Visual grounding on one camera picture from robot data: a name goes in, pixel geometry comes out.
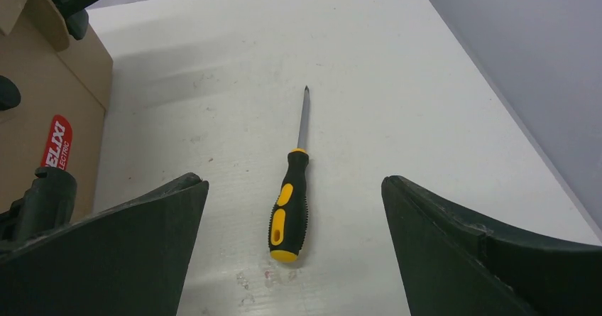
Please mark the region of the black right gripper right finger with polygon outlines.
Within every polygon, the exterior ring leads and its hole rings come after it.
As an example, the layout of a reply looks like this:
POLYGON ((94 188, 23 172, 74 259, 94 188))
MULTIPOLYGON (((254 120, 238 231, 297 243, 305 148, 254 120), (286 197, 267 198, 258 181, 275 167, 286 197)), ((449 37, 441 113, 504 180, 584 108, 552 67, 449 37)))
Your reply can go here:
POLYGON ((399 175, 381 194, 412 315, 600 315, 601 247, 514 227, 399 175))

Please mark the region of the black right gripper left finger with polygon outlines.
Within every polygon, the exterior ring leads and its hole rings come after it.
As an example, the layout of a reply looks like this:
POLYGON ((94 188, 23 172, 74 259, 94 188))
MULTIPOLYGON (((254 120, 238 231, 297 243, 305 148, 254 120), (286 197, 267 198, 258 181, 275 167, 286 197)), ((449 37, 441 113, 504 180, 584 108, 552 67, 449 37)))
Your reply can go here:
POLYGON ((175 315, 209 183, 186 173, 1 257, 2 315, 175 315))

